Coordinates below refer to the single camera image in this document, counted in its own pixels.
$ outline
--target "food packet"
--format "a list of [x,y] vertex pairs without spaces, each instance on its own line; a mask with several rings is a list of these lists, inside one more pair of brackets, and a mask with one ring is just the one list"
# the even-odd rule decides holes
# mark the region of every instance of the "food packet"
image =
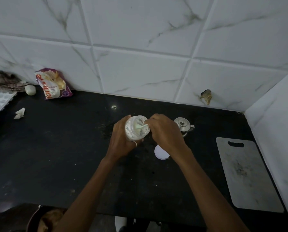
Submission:
[[73,95],[63,79],[62,72],[51,68],[43,68],[34,74],[38,84],[43,88],[45,99],[71,97]]

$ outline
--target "granite countertop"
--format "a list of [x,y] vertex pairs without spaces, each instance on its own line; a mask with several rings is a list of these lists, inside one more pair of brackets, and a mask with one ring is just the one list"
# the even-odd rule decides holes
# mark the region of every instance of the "granite countertop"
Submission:
[[[24,118],[14,120],[23,107]],[[0,112],[0,199],[69,207],[105,156],[114,123],[128,114],[154,113],[195,125],[185,142],[233,206],[216,137],[254,141],[243,113],[79,91],[50,101],[40,90],[32,97],[18,94]],[[97,212],[204,227],[179,167],[171,158],[157,159],[155,146],[149,134],[118,163]],[[288,231],[286,211],[235,210],[251,230]]]

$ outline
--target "marble tile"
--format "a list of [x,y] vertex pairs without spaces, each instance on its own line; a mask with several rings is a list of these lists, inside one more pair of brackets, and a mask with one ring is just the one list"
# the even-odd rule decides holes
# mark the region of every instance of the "marble tile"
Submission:
[[281,70],[195,61],[176,102],[206,106],[200,94],[210,89],[210,107],[245,111],[286,74]]
[[288,69],[288,0],[216,0],[195,56]]
[[101,92],[91,46],[1,35],[0,40],[30,78],[35,80],[36,70],[54,68],[63,72],[74,89]]
[[0,34],[88,43],[80,0],[0,0]]
[[32,80],[27,77],[23,72],[20,65],[11,57],[7,50],[0,43],[0,70],[12,72],[18,75],[22,80],[32,82]]
[[190,55],[210,0],[82,0],[94,44]]
[[188,59],[94,47],[105,93],[173,101]]
[[288,211],[288,75],[245,116]]

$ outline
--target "cutting board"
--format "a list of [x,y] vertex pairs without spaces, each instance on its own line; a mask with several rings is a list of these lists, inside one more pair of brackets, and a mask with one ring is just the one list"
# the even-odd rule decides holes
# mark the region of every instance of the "cutting board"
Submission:
[[216,138],[234,206],[282,213],[283,205],[253,141]]

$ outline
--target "crumpled paper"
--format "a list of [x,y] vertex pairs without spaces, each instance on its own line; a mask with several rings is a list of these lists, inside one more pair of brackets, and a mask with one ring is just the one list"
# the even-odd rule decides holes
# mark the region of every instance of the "crumpled paper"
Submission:
[[25,113],[25,108],[22,108],[20,110],[18,110],[17,112],[15,112],[17,115],[14,117],[14,119],[20,119],[24,116]]

